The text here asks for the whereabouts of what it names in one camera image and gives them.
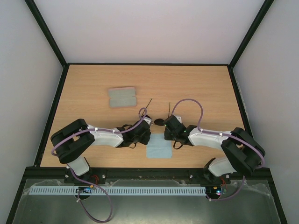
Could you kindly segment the black round sunglasses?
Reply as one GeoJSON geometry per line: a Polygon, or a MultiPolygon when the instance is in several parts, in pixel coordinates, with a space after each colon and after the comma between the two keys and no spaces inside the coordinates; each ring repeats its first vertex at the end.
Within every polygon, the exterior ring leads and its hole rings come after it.
{"type": "MultiPolygon", "coordinates": [[[[150,105],[151,101],[152,101],[152,98],[148,102],[148,104],[145,107],[145,109],[148,108],[148,106],[150,105]]],[[[149,115],[146,115],[145,117],[146,117],[146,119],[149,119],[149,121],[151,122],[150,125],[157,125],[157,126],[164,126],[164,120],[166,119],[166,118],[163,118],[162,116],[156,116],[156,118],[154,118],[154,119],[151,118],[149,115]]]]}

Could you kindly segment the light blue cleaning cloth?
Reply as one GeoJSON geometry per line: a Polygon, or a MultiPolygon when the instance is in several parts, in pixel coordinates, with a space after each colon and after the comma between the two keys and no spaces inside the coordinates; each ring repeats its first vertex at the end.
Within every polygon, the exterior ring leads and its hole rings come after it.
{"type": "Polygon", "coordinates": [[[151,159],[169,159],[172,157],[170,140],[165,140],[162,133],[151,134],[146,145],[146,157],[151,159]]]}

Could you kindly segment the pink glasses case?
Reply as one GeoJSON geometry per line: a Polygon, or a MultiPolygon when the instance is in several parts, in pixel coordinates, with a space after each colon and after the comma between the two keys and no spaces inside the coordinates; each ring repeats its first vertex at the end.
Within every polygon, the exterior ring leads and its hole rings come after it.
{"type": "Polygon", "coordinates": [[[111,108],[134,107],[137,105],[135,87],[111,88],[108,90],[111,108]]]}

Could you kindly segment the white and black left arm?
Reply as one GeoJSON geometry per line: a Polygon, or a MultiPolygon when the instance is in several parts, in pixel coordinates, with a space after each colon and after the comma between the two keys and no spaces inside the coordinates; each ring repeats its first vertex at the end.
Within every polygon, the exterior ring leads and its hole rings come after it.
{"type": "Polygon", "coordinates": [[[71,168],[76,176],[82,176],[90,171],[87,160],[82,156],[88,147],[129,147],[137,143],[147,145],[151,124],[152,119],[147,115],[133,125],[113,129],[94,127],[88,125],[84,119],[78,119],[51,136],[51,154],[56,156],[61,164],[71,168]]]}

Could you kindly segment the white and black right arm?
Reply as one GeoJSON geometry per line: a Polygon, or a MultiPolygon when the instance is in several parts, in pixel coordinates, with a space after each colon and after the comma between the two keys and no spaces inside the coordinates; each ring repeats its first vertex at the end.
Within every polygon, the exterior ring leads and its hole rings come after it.
{"type": "Polygon", "coordinates": [[[224,152],[221,158],[212,158],[204,171],[207,182],[213,183],[220,176],[237,172],[250,176],[265,164],[265,150],[242,128],[217,132],[198,128],[195,125],[184,126],[181,119],[171,115],[164,121],[165,140],[173,140],[182,146],[204,146],[224,152]]]}

